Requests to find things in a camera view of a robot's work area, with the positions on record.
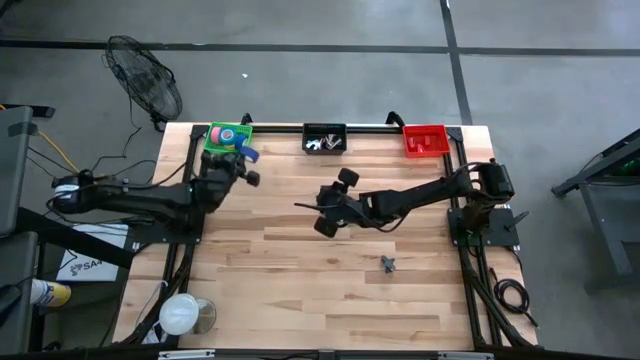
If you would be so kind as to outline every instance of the small metal object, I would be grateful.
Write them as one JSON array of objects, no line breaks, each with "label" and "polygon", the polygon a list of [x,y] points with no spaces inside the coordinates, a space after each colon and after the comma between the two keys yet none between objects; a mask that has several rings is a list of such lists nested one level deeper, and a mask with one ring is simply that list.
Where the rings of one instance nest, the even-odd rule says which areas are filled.
[{"label": "small metal object", "polygon": [[307,149],[320,150],[320,148],[322,147],[322,141],[321,140],[307,141],[307,145],[305,146],[307,147]]},{"label": "small metal object", "polygon": [[329,134],[324,138],[324,140],[326,141],[326,146],[329,150],[333,150],[334,147],[342,144],[342,139],[336,134]]},{"label": "small metal object", "polygon": [[382,255],[382,257],[380,258],[380,261],[382,262],[382,265],[384,265],[384,272],[389,274],[392,273],[395,269],[396,266],[393,263],[394,261],[396,261],[396,259],[390,259],[384,255]]}]

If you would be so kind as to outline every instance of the concrete floor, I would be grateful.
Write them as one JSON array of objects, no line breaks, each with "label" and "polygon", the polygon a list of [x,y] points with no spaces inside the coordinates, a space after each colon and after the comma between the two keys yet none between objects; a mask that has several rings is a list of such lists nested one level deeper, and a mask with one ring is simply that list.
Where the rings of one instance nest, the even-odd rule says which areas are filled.
[{"label": "concrete floor", "polygon": [[[640,47],[635,0],[450,4],[460,46]],[[29,0],[0,20],[5,38],[105,41],[112,34],[157,42],[446,45],[437,0]],[[260,122],[379,123],[395,110],[408,123],[461,123],[448,55],[155,54],[176,74],[184,100],[179,121],[238,121],[251,112]],[[611,270],[609,256],[579,194],[560,201],[549,192],[638,128],[638,58],[463,56],[461,62],[474,124],[490,127],[515,183],[512,207],[531,211],[519,233],[540,344],[640,357],[640,296],[585,294],[586,281]],[[82,166],[120,152],[132,130],[127,96],[100,51],[2,48],[0,79],[3,101],[57,108],[38,124]],[[134,119],[144,130],[129,158],[105,164],[104,172],[156,157],[161,135],[135,106]],[[32,146],[55,156],[42,139]],[[144,180],[152,171],[140,167],[130,177]],[[29,164],[23,205],[44,211],[49,180]],[[63,313],[51,336],[65,347],[96,345],[114,306]],[[78,320],[96,313],[102,326]]]}]

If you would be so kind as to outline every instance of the white lid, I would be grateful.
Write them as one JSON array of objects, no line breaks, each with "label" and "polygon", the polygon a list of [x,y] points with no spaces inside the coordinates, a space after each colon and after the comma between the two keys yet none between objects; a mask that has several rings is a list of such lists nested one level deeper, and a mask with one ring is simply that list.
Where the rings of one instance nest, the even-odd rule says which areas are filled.
[{"label": "white lid", "polygon": [[169,335],[182,335],[198,320],[198,302],[189,294],[176,294],[160,308],[160,326]]}]

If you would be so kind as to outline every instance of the fan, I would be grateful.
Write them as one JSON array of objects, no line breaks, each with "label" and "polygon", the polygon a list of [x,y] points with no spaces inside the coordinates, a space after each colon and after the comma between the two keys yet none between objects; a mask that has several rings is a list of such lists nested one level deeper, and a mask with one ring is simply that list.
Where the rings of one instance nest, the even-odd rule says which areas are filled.
[{"label": "fan", "polygon": [[109,38],[105,50],[107,64],[129,96],[151,115],[153,127],[178,118],[182,98],[173,71],[162,65],[142,44],[129,36]]}]

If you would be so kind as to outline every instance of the cable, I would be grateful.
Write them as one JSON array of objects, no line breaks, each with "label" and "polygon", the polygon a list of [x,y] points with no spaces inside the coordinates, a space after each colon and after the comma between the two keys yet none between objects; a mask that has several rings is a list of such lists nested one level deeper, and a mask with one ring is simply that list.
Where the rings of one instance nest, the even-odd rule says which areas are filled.
[{"label": "cable", "polygon": [[127,186],[120,186],[120,185],[103,185],[103,186],[114,186],[114,187],[119,187],[119,188],[123,188],[123,187],[128,187],[130,189],[138,189],[138,190],[148,190],[148,189],[154,189],[157,188],[158,186],[166,183],[167,181],[171,180],[171,178],[173,178],[178,171],[182,170],[182,168],[184,168],[187,165],[187,162],[183,162],[182,165],[178,166],[177,169],[175,169],[169,176],[167,176],[166,178],[160,180],[159,182],[155,183],[155,184],[149,184],[149,185],[141,185],[141,186],[136,186],[136,185],[127,185]]},{"label": "cable", "polygon": [[151,299],[153,299],[153,297],[158,293],[158,291],[160,291],[160,289],[162,289],[162,285],[164,285],[165,287],[169,287],[169,283],[167,283],[166,281],[162,280],[158,283],[158,285],[156,285],[156,288],[153,290],[153,292],[151,293],[151,296],[149,296],[149,299],[147,299],[147,302],[144,303],[144,306],[142,307],[142,309],[140,309],[140,312],[138,313],[138,317],[136,317],[136,322],[133,325],[133,328],[135,329],[138,324],[140,323],[140,317],[142,316],[142,314],[144,313],[144,310],[147,308],[147,306],[149,306],[149,303],[151,302]]},{"label": "cable", "polygon": [[116,307],[116,311],[113,312],[111,316],[111,321],[109,322],[109,327],[107,328],[107,332],[104,333],[102,340],[100,340],[100,345],[98,347],[103,347],[104,343],[107,341],[107,337],[109,337],[109,333],[111,333],[111,329],[113,329],[113,325],[116,324],[116,320],[118,319],[118,314],[120,313],[120,306],[122,305],[122,299],[118,301],[118,305]]},{"label": "cable", "polygon": [[[522,286],[522,284],[520,284],[515,279],[502,279],[498,281],[498,276],[496,275],[496,272],[493,268],[490,268],[489,272],[491,272],[491,275],[496,281],[496,284],[493,286],[493,295],[498,300],[500,305],[502,305],[502,307],[505,308],[510,313],[525,315],[533,326],[535,326],[536,328],[539,327],[538,322],[528,312],[529,305],[530,305],[530,298],[529,298],[529,293],[524,288],[524,286]],[[518,294],[520,294],[520,299],[521,299],[520,305],[516,306],[516,305],[509,304],[507,300],[505,300],[504,294],[509,288],[513,288],[515,291],[518,292]]]},{"label": "cable", "polygon": [[[56,269],[56,270],[51,270],[51,271],[47,271],[47,272],[44,272],[44,273],[42,273],[40,276],[45,276],[45,275],[49,275],[49,274],[53,274],[53,273],[57,273],[57,272],[59,272],[60,270],[64,269],[64,268],[65,268],[67,265],[69,265],[72,261],[74,261],[74,260],[76,260],[76,259],[78,258],[78,255],[76,255],[76,254],[72,253],[72,252],[71,252],[71,250],[69,250],[69,249],[64,249],[64,251],[68,252],[68,253],[69,253],[73,258],[72,258],[71,260],[68,260],[66,263],[64,263],[62,266],[60,266],[58,269]],[[24,278],[24,279],[22,279],[22,280],[18,281],[18,282],[15,284],[15,286],[19,286],[19,285],[20,285],[20,284],[22,284],[23,282],[25,282],[25,281],[27,281],[27,280],[31,280],[31,279],[36,278],[36,277],[38,277],[38,274],[28,276],[28,277],[26,277],[26,278]]]},{"label": "cable", "polygon": [[522,271],[522,261],[520,260],[520,255],[518,255],[518,253],[513,249],[512,246],[505,246],[507,248],[507,250],[509,250],[510,253],[513,254],[513,256],[516,257],[516,260],[518,261],[518,265],[520,265],[520,271]]},{"label": "cable", "polygon": [[358,208],[356,208],[352,204],[345,203],[345,205],[351,208],[351,210],[355,211],[358,215],[360,215],[360,217],[362,217],[362,219],[365,220],[372,228],[383,233],[390,233],[395,229],[397,229],[400,225],[402,225],[402,222],[404,221],[404,219],[407,218],[407,215],[409,215],[409,213],[402,215],[400,220],[391,229],[383,229],[382,226],[376,224],[373,220],[369,219],[364,213],[362,213],[362,211],[360,211]]},{"label": "cable", "polygon": [[36,149],[32,148],[31,146],[29,146],[29,150],[31,150],[31,151],[33,151],[34,153],[36,153],[36,154],[40,155],[42,158],[44,158],[44,159],[48,160],[50,163],[52,163],[52,164],[56,165],[57,167],[61,168],[62,170],[68,171],[68,172],[70,172],[70,173],[72,173],[72,174],[74,173],[74,172],[73,172],[73,170],[71,170],[71,169],[69,169],[69,168],[67,168],[67,167],[64,167],[64,166],[60,165],[60,163],[58,163],[57,161],[55,161],[55,160],[51,159],[51,158],[50,158],[50,157],[48,157],[47,155],[45,155],[45,154],[43,154],[43,153],[39,152],[38,150],[36,150]]},{"label": "cable", "polygon": [[53,140],[51,140],[45,133],[43,133],[42,131],[38,131],[38,134],[40,136],[42,136],[43,139],[45,139],[49,145],[51,145],[52,148],[54,148],[58,154],[60,154],[60,156],[62,156],[62,158],[64,159],[64,161],[67,163],[67,165],[71,166],[71,168],[73,170],[75,170],[77,173],[80,172],[80,170],[78,170],[78,168],[73,165],[73,163],[71,162],[71,160],[69,160],[69,158],[67,157],[67,154],[64,153],[64,151],[62,151],[62,149],[60,149],[60,147],[58,145],[56,145],[55,142],[53,142]]},{"label": "cable", "polygon": [[[129,80],[128,79],[125,79],[125,80],[127,82],[127,94],[128,94],[129,93]],[[125,142],[124,147],[122,148],[122,154],[121,155],[100,156],[98,158],[98,161],[96,161],[96,163],[91,168],[91,172],[94,172],[98,168],[98,165],[100,165],[100,162],[102,160],[106,160],[106,159],[126,159],[127,158],[127,148],[129,147],[129,143],[131,143],[131,139],[133,139],[133,137],[136,136],[136,134],[138,134],[140,132],[140,130],[142,130],[142,126],[138,126],[133,122],[133,101],[131,99],[131,95],[129,95],[129,122],[131,123],[131,125],[134,127],[135,130],[127,138],[127,141]]]},{"label": "cable", "polygon": [[51,176],[52,178],[55,179],[55,175],[53,175],[52,173],[49,172],[49,170],[45,169],[44,166],[38,164],[35,160],[33,160],[32,158],[30,158],[29,156],[27,156],[27,160],[31,161],[33,163],[33,165],[39,167],[42,171],[44,171],[45,173],[47,173],[47,175]]},{"label": "cable", "polygon": [[317,210],[317,211],[322,211],[322,210],[325,210],[325,209],[334,209],[334,208],[340,207],[340,205],[315,206],[315,205],[308,205],[308,204],[303,204],[303,203],[293,203],[293,206],[299,206],[299,207],[303,207],[303,208],[307,208],[307,209],[311,209],[311,210]]},{"label": "cable", "polygon": [[157,164],[157,163],[158,163],[158,162],[157,162],[157,161],[155,161],[155,160],[140,160],[140,161],[138,161],[137,163],[135,163],[135,164],[133,164],[133,165],[130,165],[130,166],[127,166],[126,168],[124,168],[124,169],[122,169],[122,170],[118,171],[117,173],[113,174],[113,176],[118,176],[118,175],[122,174],[123,172],[125,172],[125,171],[127,171],[127,170],[131,170],[131,169],[133,169],[134,167],[136,167],[136,166],[138,166],[138,165],[141,165],[141,164],[144,164],[144,163],[148,163],[148,162],[150,162],[150,163],[154,163],[154,164]]}]

